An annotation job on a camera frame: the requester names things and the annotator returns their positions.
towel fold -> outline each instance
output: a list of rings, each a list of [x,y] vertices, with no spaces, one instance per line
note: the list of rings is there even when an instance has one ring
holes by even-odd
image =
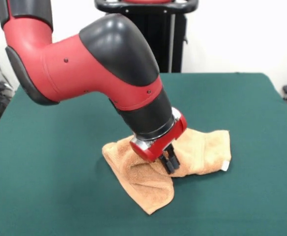
[[[108,143],[102,153],[127,194],[149,215],[172,201],[172,177],[226,171],[231,161],[227,130],[202,133],[187,128],[172,143],[180,162],[180,168],[172,175],[167,174],[159,159],[148,163],[135,154],[129,144],[132,138]]]

table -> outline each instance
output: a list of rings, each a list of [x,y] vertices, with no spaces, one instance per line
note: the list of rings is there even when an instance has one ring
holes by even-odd
[[[151,216],[101,148],[131,134],[106,96],[57,106],[20,89],[0,121],[0,236],[287,235],[287,105],[263,74],[162,74],[189,127],[230,130],[227,172],[174,179]]]

white towel tag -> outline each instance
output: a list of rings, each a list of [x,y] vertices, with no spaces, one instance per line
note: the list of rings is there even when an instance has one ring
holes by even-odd
[[[230,162],[229,161],[224,161],[221,167],[222,171],[227,171],[229,168]]]

robot elbow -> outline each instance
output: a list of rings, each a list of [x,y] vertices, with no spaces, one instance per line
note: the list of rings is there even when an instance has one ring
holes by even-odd
[[[127,17],[109,14],[82,29],[79,37],[93,57],[124,82],[143,87],[158,78],[152,50]]]

black arm segment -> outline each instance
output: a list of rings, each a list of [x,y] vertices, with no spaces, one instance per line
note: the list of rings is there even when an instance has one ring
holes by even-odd
[[[174,124],[171,103],[164,89],[150,104],[140,109],[117,112],[141,140],[155,139]]]
[[[79,32],[88,51],[108,71],[134,86],[147,86],[159,66],[140,30],[121,14],[110,14]]]
[[[0,25],[9,20],[8,2],[11,15],[15,18],[30,17],[48,24],[53,30],[51,0],[0,0]]]

